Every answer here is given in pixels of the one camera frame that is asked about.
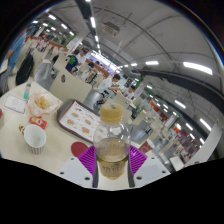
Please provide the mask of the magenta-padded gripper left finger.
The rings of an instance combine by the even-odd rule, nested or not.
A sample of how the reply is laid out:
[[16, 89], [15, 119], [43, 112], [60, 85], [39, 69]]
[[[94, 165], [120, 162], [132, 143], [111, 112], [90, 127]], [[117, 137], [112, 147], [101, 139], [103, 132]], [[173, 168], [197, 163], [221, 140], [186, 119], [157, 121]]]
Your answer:
[[58, 172], [58, 176], [84, 188], [97, 188], [98, 168], [94, 146], [77, 157], [70, 157]]

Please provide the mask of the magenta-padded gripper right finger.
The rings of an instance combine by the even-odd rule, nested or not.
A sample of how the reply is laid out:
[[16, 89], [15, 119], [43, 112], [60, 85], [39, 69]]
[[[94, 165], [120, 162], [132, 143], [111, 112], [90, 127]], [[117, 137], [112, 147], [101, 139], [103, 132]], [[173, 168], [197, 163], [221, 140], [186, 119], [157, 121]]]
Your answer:
[[143, 187], [170, 174], [153, 152], [144, 154], [134, 146], [129, 149], [127, 171], [130, 188]]

